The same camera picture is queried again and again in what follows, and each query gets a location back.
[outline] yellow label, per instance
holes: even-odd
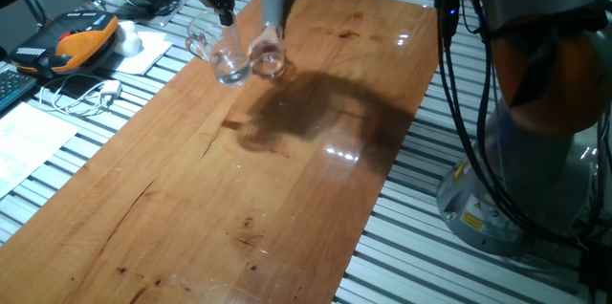
[[[457,166],[457,170],[455,170],[455,178],[452,181],[454,184],[456,184],[461,178],[461,175],[463,175],[463,168],[466,167],[466,163],[467,161],[463,161],[461,164],[459,164],[459,166]]]
[[[461,220],[467,225],[469,225],[470,227],[477,229],[478,231],[482,229],[483,220],[479,219],[478,217],[476,217],[475,215],[467,211],[463,212],[463,216],[461,216]]]

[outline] glass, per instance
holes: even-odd
[[[285,47],[282,33],[278,33],[278,40],[261,41],[253,48],[251,68],[259,76],[275,79],[285,72]]]
[[[224,27],[216,12],[200,13],[189,23],[185,43],[190,52],[210,64],[219,83],[225,86],[238,86],[251,74],[249,60],[238,36],[236,16],[232,14],[232,17],[234,23]]]

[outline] keyboard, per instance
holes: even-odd
[[[36,79],[6,70],[0,73],[0,112],[11,106],[36,85]]]

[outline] wooden tabletop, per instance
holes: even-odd
[[[187,64],[0,248],[0,303],[330,302],[436,69],[435,11],[297,0],[286,46],[275,82]]]

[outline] white cable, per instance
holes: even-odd
[[[68,83],[68,80],[70,78],[73,78],[75,76],[84,76],[84,77],[88,77],[88,78],[94,78],[97,80],[101,80],[101,82],[99,82],[98,84],[94,85],[93,87],[91,87],[89,90],[87,90],[83,95],[81,95],[79,98],[75,99],[72,103],[67,104],[67,105],[63,105],[63,106],[59,106],[57,105],[57,102],[61,99],[62,95],[61,95],[61,91],[64,89],[64,86],[66,85],[66,83]],[[101,79],[98,76],[91,76],[91,75],[82,75],[82,74],[74,74],[74,75],[69,75],[63,78],[56,78],[53,80],[50,80],[49,82],[47,82],[45,85],[43,85],[40,88],[40,91],[38,93],[38,105],[42,108],[43,107],[43,103],[42,103],[42,97],[43,97],[43,93],[45,88],[47,88],[47,86],[49,86],[52,83],[58,82],[62,80],[61,85],[59,86],[59,88],[57,88],[57,90],[54,91],[53,97],[51,99],[51,105],[54,107],[54,110],[56,110],[57,112],[64,114],[64,115],[86,115],[92,112],[97,112],[101,107],[103,106],[107,106],[110,102],[111,99],[107,99],[104,98],[104,100],[102,100],[102,97],[100,96],[100,93],[95,93],[95,91],[102,87],[104,85],[104,83],[106,82],[106,80]],[[91,98],[97,98],[97,102],[94,103],[94,105],[88,106],[85,109],[81,109],[81,110],[73,110],[73,108],[79,106],[79,104],[83,104],[83,103],[89,103],[89,99]]]

